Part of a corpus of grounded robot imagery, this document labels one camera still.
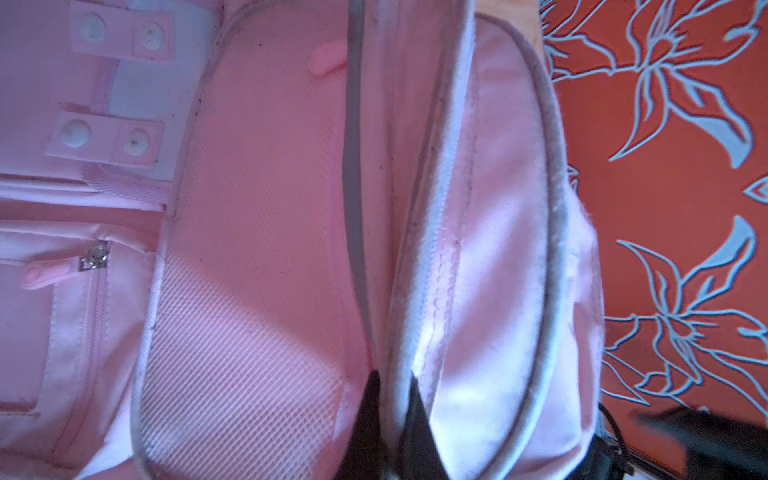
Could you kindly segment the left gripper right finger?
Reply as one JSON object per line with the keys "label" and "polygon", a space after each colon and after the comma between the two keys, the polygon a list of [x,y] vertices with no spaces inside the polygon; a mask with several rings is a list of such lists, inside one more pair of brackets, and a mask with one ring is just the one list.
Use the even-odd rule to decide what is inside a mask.
{"label": "left gripper right finger", "polygon": [[448,480],[415,377],[409,388],[405,427],[398,450],[398,475],[407,480]]}

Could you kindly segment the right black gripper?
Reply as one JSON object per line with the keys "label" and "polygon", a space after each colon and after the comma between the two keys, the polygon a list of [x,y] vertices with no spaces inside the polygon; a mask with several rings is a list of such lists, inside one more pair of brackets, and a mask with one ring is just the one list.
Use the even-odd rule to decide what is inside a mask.
{"label": "right black gripper", "polygon": [[685,448],[687,479],[767,477],[764,427],[686,407],[635,413],[633,418]]}

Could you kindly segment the pink student backpack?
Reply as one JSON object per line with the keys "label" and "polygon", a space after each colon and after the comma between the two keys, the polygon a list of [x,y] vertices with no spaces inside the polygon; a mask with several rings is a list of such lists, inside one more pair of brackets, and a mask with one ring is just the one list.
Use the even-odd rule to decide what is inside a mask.
{"label": "pink student backpack", "polygon": [[564,479],[596,235],[542,51],[472,1],[1,5],[1,475]]}

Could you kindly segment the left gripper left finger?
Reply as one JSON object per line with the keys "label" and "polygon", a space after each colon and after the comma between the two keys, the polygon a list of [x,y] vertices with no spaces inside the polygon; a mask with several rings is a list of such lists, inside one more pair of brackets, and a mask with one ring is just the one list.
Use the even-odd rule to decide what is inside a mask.
{"label": "left gripper left finger", "polygon": [[351,437],[335,474],[336,480],[378,480],[381,477],[380,376],[372,371],[355,417]]}

